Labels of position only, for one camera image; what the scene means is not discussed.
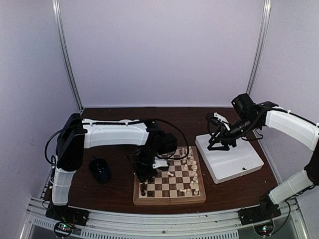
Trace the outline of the white plastic compartment tray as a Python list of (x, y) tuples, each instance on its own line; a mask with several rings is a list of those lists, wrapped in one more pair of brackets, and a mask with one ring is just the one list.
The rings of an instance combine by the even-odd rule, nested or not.
[(229, 151), (209, 151), (209, 139), (209, 134), (199, 135), (195, 144), (216, 184), (258, 171), (264, 165), (261, 157), (247, 141), (238, 140), (237, 146)]

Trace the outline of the wooden chess board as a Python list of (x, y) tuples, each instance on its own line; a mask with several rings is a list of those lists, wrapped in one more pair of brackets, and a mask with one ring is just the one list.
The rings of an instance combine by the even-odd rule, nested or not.
[[(195, 146), (191, 146), (195, 159), (199, 163), (199, 158), (197, 154), (197, 149)], [(133, 203), (134, 205), (185, 205), (185, 204), (198, 204), (204, 203), (206, 201), (206, 193), (204, 182), (202, 178), (202, 172), (199, 163), (199, 196), (192, 197), (179, 197), (176, 188), (176, 176), (175, 167), (180, 169), (180, 161), (188, 156), (188, 148), (185, 146), (179, 147), (174, 156), (168, 159), (169, 168), (167, 171), (158, 170), (158, 173), (153, 177), (154, 182), (150, 183), (149, 180), (144, 182), (147, 186), (145, 189), (145, 196), (141, 195), (141, 185), (143, 183), (139, 182), (138, 178), (135, 178), (134, 192), (133, 192)], [(174, 174), (173, 177), (167, 175), (167, 172)], [(148, 191), (153, 191), (153, 196), (148, 196)]]

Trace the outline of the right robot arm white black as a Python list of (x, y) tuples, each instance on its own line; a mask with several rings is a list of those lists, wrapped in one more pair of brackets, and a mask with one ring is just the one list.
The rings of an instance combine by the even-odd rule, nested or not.
[(256, 103), (247, 93), (236, 96), (231, 104), (239, 117), (233, 123), (229, 123), (218, 113), (206, 115), (210, 135), (208, 150), (228, 151), (230, 147), (236, 147), (238, 139), (265, 127), (285, 136), (287, 142), (295, 141), (309, 150), (308, 163), (260, 199), (255, 214), (259, 219), (265, 220), (275, 211), (277, 205), (318, 186), (319, 125), (274, 102)]

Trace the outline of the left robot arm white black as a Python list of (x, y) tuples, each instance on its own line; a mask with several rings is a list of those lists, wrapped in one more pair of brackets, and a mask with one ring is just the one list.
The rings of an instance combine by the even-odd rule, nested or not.
[(160, 156), (177, 149), (177, 138), (165, 132), (157, 119), (123, 119), (99, 121), (83, 119), (72, 114), (64, 127), (48, 141), (57, 139), (55, 155), (46, 161), (54, 168), (51, 204), (53, 214), (61, 221), (72, 216), (68, 196), (76, 171), (83, 164), (85, 149), (109, 145), (134, 145), (137, 152), (128, 155), (140, 182), (157, 174), (157, 169), (168, 167), (166, 158)]

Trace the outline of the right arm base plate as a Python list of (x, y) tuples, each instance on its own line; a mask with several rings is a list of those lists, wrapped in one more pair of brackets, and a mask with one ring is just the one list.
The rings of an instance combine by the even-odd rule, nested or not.
[(264, 211), (260, 206), (242, 208), (238, 211), (238, 216), (242, 225), (254, 224), (270, 220), (281, 215), (281, 210), (275, 208), (271, 211)]

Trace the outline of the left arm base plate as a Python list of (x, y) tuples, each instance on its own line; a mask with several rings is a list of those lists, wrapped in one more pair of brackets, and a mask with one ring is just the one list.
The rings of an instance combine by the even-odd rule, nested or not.
[(53, 206), (45, 213), (45, 216), (71, 225), (86, 226), (89, 211), (69, 206)]

